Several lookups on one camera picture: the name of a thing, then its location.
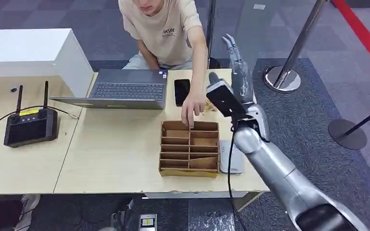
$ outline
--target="black smartphone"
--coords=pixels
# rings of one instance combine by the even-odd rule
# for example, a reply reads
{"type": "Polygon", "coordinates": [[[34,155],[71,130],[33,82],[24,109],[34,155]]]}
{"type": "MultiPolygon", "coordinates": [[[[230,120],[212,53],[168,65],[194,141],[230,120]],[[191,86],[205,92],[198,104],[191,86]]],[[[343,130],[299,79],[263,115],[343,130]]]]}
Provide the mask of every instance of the black smartphone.
{"type": "Polygon", "coordinates": [[[191,82],[189,79],[177,79],[174,81],[175,86],[175,104],[180,107],[188,96],[191,82]]]}

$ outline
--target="stanchion pole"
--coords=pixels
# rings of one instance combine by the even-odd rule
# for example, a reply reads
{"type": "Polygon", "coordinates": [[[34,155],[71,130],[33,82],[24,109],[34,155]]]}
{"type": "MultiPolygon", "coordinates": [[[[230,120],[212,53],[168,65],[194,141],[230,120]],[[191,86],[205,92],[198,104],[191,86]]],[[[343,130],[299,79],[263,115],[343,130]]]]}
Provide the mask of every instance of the stanchion pole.
{"type": "Polygon", "coordinates": [[[328,132],[342,147],[359,150],[367,145],[367,135],[360,127],[368,121],[370,121],[370,115],[358,124],[346,119],[336,119],[328,124],[328,132]]]}
{"type": "Polygon", "coordinates": [[[208,26],[206,28],[206,46],[208,47],[208,67],[211,64],[213,28],[215,26],[216,0],[209,1],[208,26]]]}
{"type": "Polygon", "coordinates": [[[326,0],[316,1],[285,64],[283,66],[269,68],[265,71],[263,78],[264,82],[269,88],[278,92],[288,93],[298,89],[300,86],[300,76],[292,68],[307,40],[311,29],[316,24],[316,20],[320,16],[321,9],[325,2],[326,0]]]}

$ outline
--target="red rope barrier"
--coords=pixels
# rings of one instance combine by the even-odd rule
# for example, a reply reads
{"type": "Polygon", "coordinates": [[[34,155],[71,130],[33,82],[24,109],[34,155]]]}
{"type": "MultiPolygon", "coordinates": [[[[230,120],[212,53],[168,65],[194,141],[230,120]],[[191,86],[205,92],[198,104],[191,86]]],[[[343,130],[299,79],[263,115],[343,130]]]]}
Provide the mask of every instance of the red rope barrier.
{"type": "Polygon", "coordinates": [[[364,24],[362,24],[360,19],[358,19],[347,3],[345,3],[345,0],[332,0],[332,2],[334,2],[335,6],[355,32],[358,39],[362,42],[362,44],[364,44],[364,47],[370,53],[370,32],[367,30],[364,24]]]}

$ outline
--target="stanchion base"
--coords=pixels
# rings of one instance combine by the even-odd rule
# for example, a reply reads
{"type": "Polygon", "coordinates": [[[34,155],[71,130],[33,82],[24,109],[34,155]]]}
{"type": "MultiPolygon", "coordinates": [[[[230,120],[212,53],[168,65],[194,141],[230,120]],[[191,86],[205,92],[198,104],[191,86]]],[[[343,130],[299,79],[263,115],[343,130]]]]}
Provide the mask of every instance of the stanchion base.
{"type": "Polygon", "coordinates": [[[299,88],[301,84],[300,76],[294,70],[290,70],[284,83],[281,84],[280,88],[274,87],[274,83],[281,72],[282,66],[275,66],[265,72],[263,75],[264,83],[272,90],[281,93],[290,93],[299,88]]]}
{"type": "Polygon", "coordinates": [[[367,145],[367,136],[361,128],[358,128],[348,136],[343,135],[354,126],[355,123],[346,119],[336,119],[328,124],[328,132],[332,139],[342,147],[359,150],[367,145]]]}

